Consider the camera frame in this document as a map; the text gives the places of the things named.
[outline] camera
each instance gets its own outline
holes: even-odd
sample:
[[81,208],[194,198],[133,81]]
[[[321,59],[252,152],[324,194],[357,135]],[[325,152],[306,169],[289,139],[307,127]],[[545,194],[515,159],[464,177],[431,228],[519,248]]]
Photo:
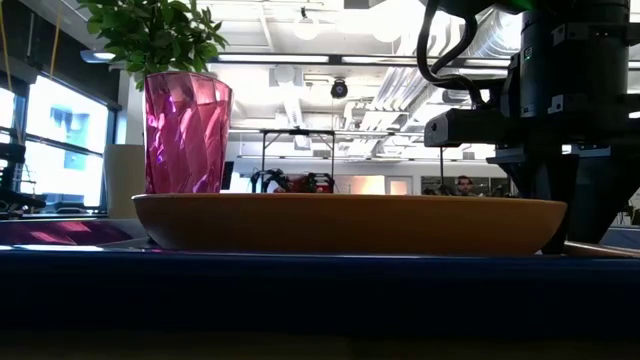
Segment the camera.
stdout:
[[342,99],[349,93],[349,88],[344,79],[336,79],[331,87],[331,97],[334,99]]

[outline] red object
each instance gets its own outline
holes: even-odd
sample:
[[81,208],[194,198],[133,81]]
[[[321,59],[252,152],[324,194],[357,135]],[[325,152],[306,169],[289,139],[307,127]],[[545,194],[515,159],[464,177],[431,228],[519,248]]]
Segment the red object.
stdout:
[[146,193],[217,193],[224,171],[233,94],[206,75],[145,79]]

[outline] ceiling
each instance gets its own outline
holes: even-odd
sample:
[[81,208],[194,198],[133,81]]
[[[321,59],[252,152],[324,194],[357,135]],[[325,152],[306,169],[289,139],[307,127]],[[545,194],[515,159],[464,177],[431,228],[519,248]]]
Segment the ceiling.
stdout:
[[[60,10],[63,31],[89,48],[100,49],[104,45],[103,40],[86,31],[90,15],[85,9],[74,10],[78,7],[76,0],[21,1],[52,23]],[[247,53],[411,55],[424,9],[419,0],[386,0],[369,10],[345,9],[344,0],[199,0],[198,3],[209,7],[216,21],[224,21],[221,34],[231,44],[227,51]],[[301,6],[305,6],[312,20],[302,20]],[[640,22],[640,0],[632,1],[632,10],[638,13],[632,20]],[[507,57],[517,51],[519,18],[498,13],[485,15],[467,56]],[[430,55],[441,55],[450,49],[460,38],[460,25],[460,19],[439,13],[432,27],[436,37]],[[640,59],[640,47],[632,49],[631,54]],[[285,88],[274,80],[273,68],[209,65],[209,70],[234,90],[233,127],[421,132],[433,116],[452,106],[467,105],[464,95],[436,90],[416,69],[298,66],[295,70],[302,81],[298,86]],[[336,100],[330,95],[336,78],[345,79],[349,87],[344,99]],[[631,79],[631,84],[640,90],[640,78]],[[300,119],[292,115],[295,112],[301,115]],[[232,140],[253,142],[261,138],[234,135]],[[290,138],[280,140],[294,148]],[[416,137],[342,136],[338,143],[340,156],[433,155]],[[316,141],[307,150],[324,148],[325,144]],[[478,154],[486,155],[486,148],[478,149]]]

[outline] black cable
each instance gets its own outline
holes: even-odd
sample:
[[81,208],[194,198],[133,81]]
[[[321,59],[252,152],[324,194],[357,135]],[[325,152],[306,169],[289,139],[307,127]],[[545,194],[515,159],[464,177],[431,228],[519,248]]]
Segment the black cable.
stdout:
[[431,23],[433,18],[438,11],[438,1],[437,0],[429,0],[427,3],[427,8],[424,14],[424,21],[422,23],[422,28],[420,30],[420,34],[418,36],[418,46],[416,49],[417,53],[417,62],[418,69],[422,76],[432,84],[450,89],[451,86],[456,86],[458,88],[462,87],[469,91],[469,96],[471,97],[471,102],[474,106],[482,106],[484,105],[484,101],[482,100],[482,96],[480,95],[480,89],[471,81],[471,79],[466,76],[460,74],[447,74],[441,77],[438,77],[434,74],[437,71],[441,70],[444,66],[446,66],[449,62],[457,58],[473,41],[475,34],[478,30],[478,23],[475,18],[465,19],[465,31],[460,42],[454,46],[449,52],[444,54],[436,63],[434,64],[434,71],[429,68],[429,64],[427,61],[427,49],[429,47],[429,37],[431,32]]

